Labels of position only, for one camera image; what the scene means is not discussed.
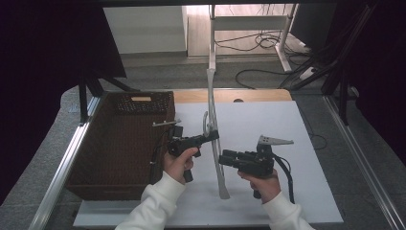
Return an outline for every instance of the metal frame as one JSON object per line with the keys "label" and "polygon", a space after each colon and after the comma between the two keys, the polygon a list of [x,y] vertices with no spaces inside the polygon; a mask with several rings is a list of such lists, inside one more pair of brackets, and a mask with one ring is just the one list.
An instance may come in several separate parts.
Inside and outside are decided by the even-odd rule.
{"label": "metal frame", "polygon": [[211,5],[210,13],[210,52],[209,69],[215,70],[215,42],[216,31],[257,31],[257,30],[282,30],[280,42],[275,46],[275,50],[281,61],[285,73],[292,72],[289,61],[284,52],[284,44],[287,34],[292,24],[293,15],[297,4],[293,4],[288,16],[215,16],[215,5]]}
{"label": "metal frame", "polygon": [[376,201],[382,209],[386,220],[389,222],[392,229],[394,230],[406,229],[405,224],[400,218],[400,215],[388,192],[373,171],[372,166],[368,162],[368,159],[365,157],[364,151],[362,151],[361,147],[358,145],[357,140],[353,136],[350,127],[344,124],[344,122],[340,118],[340,115],[337,113],[338,108],[332,96],[324,96],[324,100],[331,116],[333,117],[336,125],[340,129],[341,134],[343,135],[343,138],[349,146],[355,162],[357,163],[361,173],[364,175],[364,178],[367,181],[373,195],[375,196]]}
{"label": "metal frame", "polygon": [[[297,3],[336,3],[341,0],[297,0]],[[163,6],[195,6],[195,5],[238,5],[238,4],[269,4],[269,0],[57,0],[45,1],[54,6],[82,7],[163,7]],[[292,0],[273,0],[272,4],[290,4]]]}
{"label": "metal frame", "polygon": [[76,155],[78,153],[78,148],[81,141],[83,140],[84,134],[92,121],[92,116],[95,113],[96,107],[100,102],[100,98],[92,98],[88,106],[88,122],[84,123],[83,126],[78,126],[75,131],[74,137],[72,138],[68,149],[65,151],[63,158],[56,170],[55,176],[51,181],[48,190],[42,199],[39,207],[35,213],[33,221],[30,224],[30,230],[44,229],[48,219],[50,218],[52,211],[54,210],[57,198],[65,185],[66,178],[68,177],[69,171],[71,170],[73,163],[75,161]]}

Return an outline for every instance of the white sleeve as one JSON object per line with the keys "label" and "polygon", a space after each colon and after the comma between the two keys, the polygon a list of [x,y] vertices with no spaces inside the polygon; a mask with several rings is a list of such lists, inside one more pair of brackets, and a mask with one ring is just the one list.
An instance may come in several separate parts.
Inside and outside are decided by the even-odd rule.
{"label": "white sleeve", "polygon": [[270,218],[272,230],[307,230],[313,229],[304,218],[302,207],[292,204],[280,192],[274,199],[262,205]]}
{"label": "white sleeve", "polygon": [[185,185],[166,172],[154,185],[147,185],[138,205],[116,230],[164,229],[167,220],[176,210],[176,201],[185,191]]}

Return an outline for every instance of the aluminum rail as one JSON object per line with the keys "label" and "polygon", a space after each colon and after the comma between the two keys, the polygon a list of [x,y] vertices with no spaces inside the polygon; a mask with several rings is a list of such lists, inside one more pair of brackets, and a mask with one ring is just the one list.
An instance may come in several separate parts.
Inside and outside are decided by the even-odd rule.
{"label": "aluminum rail", "polygon": [[362,149],[358,145],[358,142],[353,136],[350,127],[345,126],[343,121],[340,119],[340,116],[337,113],[337,105],[332,99],[332,96],[324,96],[324,100],[329,112],[331,113],[335,123],[337,124],[341,134],[343,135],[347,145],[349,146],[355,162],[357,163],[361,173],[364,175],[364,178],[367,181],[372,194],[375,196],[376,201],[382,209],[386,220],[389,222],[392,229],[405,230],[405,224],[401,219],[394,203],[392,202],[388,192],[373,171],[372,166],[370,165],[368,159],[365,157],[364,151],[362,151]]}
{"label": "aluminum rail", "polygon": [[66,178],[69,175],[73,163],[75,161],[76,155],[78,153],[78,148],[83,136],[89,127],[89,124],[92,120],[92,115],[95,112],[95,109],[100,102],[100,98],[92,98],[88,105],[89,120],[83,126],[78,126],[75,131],[75,134],[68,146],[68,149],[65,151],[62,160],[60,161],[59,167],[56,170],[53,180],[51,181],[48,190],[39,204],[38,209],[36,210],[33,221],[30,224],[29,230],[40,230],[44,229],[48,219],[50,218],[56,201],[62,191],[63,186],[65,185]]}

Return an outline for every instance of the hand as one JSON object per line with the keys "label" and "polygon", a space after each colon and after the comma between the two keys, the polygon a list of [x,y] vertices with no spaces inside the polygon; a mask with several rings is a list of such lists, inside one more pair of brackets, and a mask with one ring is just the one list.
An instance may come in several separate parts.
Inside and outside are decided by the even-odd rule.
{"label": "hand", "polygon": [[176,157],[165,153],[164,155],[164,169],[167,174],[181,184],[185,184],[183,171],[193,168],[192,156],[197,153],[198,148],[186,149],[180,156]]}
{"label": "hand", "polygon": [[278,172],[274,169],[269,178],[258,178],[251,174],[238,171],[241,178],[250,181],[251,188],[258,190],[262,203],[267,203],[281,192],[281,185],[278,179]]}

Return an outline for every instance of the cord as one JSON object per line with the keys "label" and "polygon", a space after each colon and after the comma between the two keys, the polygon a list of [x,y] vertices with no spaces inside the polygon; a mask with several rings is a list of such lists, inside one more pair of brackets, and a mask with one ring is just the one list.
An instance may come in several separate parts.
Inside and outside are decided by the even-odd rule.
{"label": "cord", "polygon": [[236,74],[236,76],[235,76],[236,82],[237,82],[239,85],[241,85],[241,86],[243,86],[243,87],[245,87],[245,88],[248,88],[248,89],[257,89],[257,88],[252,87],[252,86],[249,86],[249,85],[247,85],[247,84],[244,84],[244,83],[242,83],[242,82],[238,79],[238,77],[239,77],[242,73],[245,73],[245,72],[261,72],[261,73],[268,73],[268,74],[275,74],[275,75],[289,75],[289,74],[286,74],[286,73],[278,73],[278,72],[273,72],[273,71],[268,71],[268,70],[260,70],[260,69],[246,69],[246,70],[241,70],[241,71],[239,71],[239,72]]}
{"label": "cord", "polygon": [[289,172],[292,173],[292,171],[291,171],[292,168],[290,167],[289,162],[288,162],[286,159],[284,159],[284,158],[282,158],[282,157],[280,157],[280,156],[277,156],[277,157],[279,157],[282,161],[286,162],[287,166],[289,167]]}
{"label": "cord", "polygon": [[229,5],[229,11],[231,12],[231,14],[234,16],[233,11],[231,10],[231,5]]}
{"label": "cord", "polygon": [[[336,63],[339,60],[338,60],[338,57],[334,57],[334,55],[337,53],[337,49],[340,47],[340,44],[343,42],[343,40],[345,40],[344,37],[347,36],[348,33],[350,33],[352,31],[353,27],[356,25],[357,20],[355,20],[355,19],[357,17],[359,18],[361,11],[362,11],[362,9],[360,9],[358,11],[358,13],[356,13],[355,15],[352,16],[350,22],[340,32],[340,34],[337,35],[330,44],[328,44],[328,46],[324,47],[322,50],[318,51],[316,54],[313,55],[313,58],[315,60],[319,60],[321,63],[325,64],[325,67],[320,69],[319,74],[317,76],[315,76],[315,78],[320,78],[322,76],[322,74],[325,75],[326,73],[330,72],[336,66]],[[288,90],[298,89],[300,87],[303,87],[305,84],[310,83],[310,81],[307,80],[307,81],[304,81],[303,83],[298,83],[298,84],[294,85],[294,83],[299,78],[300,78],[299,75],[296,75],[295,77],[290,78],[291,82],[290,82],[290,87],[288,88]]]}
{"label": "cord", "polygon": [[157,139],[156,143],[155,143],[155,148],[153,149],[152,152],[152,156],[151,156],[151,160],[149,162],[150,164],[150,168],[149,168],[149,184],[153,184],[155,181],[155,167],[156,167],[156,160],[157,160],[157,156],[159,153],[159,148],[161,148],[162,146],[164,146],[165,144],[159,145],[162,141],[162,138],[164,137],[164,135],[166,133],[169,133],[170,128],[168,128],[167,130],[163,131],[160,135],[160,137]]}
{"label": "cord", "polygon": [[310,54],[310,53],[304,53],[304,52],[295,51],[295,50],[293,50],[292,48],[290,48],[286,43],[284,44],[284,50],[285,50],[288,54],[289,54],[289,52],[290,52],[289,55],[308,56],[308,57],[312,56],[312,54]]}
{"label": "cord", "polygon": [[290,202],[295,203],[295,197],[293,195],[293,178],[292,178],[292,174],[290,173],[290,165],[289,165],[289,169],[284,165],[284,163],[282,162],[282,158],[275,155],[274,154],[274,158],[277,161],[277,163],[281,166],[282,170],[284,171],[284,173],[286,174],[287,177],[287,186],[289,189],[289,198],[290,198]]}
{"label": "cord", "polygon": [[306,60],[303,64],[301,64],[300,66],[298,66],[295,71],[293,71],[284,81],[281,82],[280,86],[278,87],[279,89],[287,89],[289,90],[289,88],[285,88],[284,86],[289,82],[289,81],[293,81],[296,78],[300,77],[300,73],[302,73],[303,71],[305,71],[306,69],[308,69],[308,67],[310,67],[315,61],[315,57],[310,57],[308,60]]}
{"label": "cord", "polygon": [[[246,35],[246,36],[240,36],[240,37],[235,37],[235,38],[225,39],[225,40],[219,40],[219,41],[215,40],[214,43],[218,47],[237,50],[237,51],[242,51],[242,52],[249,52],[249,51],[257,49],[258,47],[261,47],[262,49],[269,49],[269,48],[274,47],[277,44],[277,42],[279,41],[278,37],[276,37],[274,35],[271,35],[271,33],[277,33],[277,32],[278,31],[271,31],[271,32],[266,32],[266,33],[250,34],[250,35]],[[248,37],[252,37],[252,36],[255,36],[255,42],[257,43],[257,45],[254,46],[253,48],[250,48],[250,49],[239,49],[239,48],[236,48],[236,47],[225,46],[225,45],[219,44],[219,43],[222,43],[222,42],[234,41],[234,40],[239,40],[239,39],[248,38]],[[269,45],[269,46],[262,45],[263,42],[271,41],[271,40],[275,40],[275,42],[272,42],[272,44]]]}
{"label": "cord", "polygon": [[302,110],[302,108],[301,108],[298,104],[297,104],[297,106],[298,106],[298,108],[299,108],[300,113],[302,114],[302,117],[304,117],[304,121],[307,123],[307,126],[308,126],[308,128],[310,129],[310,132],[307,133],[308,136],[309,136],[309,138],[310,138],[310,140],[313,140],[314,137],[319,137],[319,138],[322,138],[322,139],[323,139],[323,142],[324,142],[324,143],[323,143],[323,145],[322,145],[321,147],[315,148],[315,147],[313,146],[313,148],[314,148],[315,150],[323,150],[323,149],[325,149],[325,148],[327,147],[327,145],[328,145],[327,139],[326,139],[324,136],[322,136],[322,135],[319,135],[319,134],[315,134],[315,133],[314,133],[313,127],[311,126],[310,122],[308,121],[307,117],[305,116],[304,111]]}

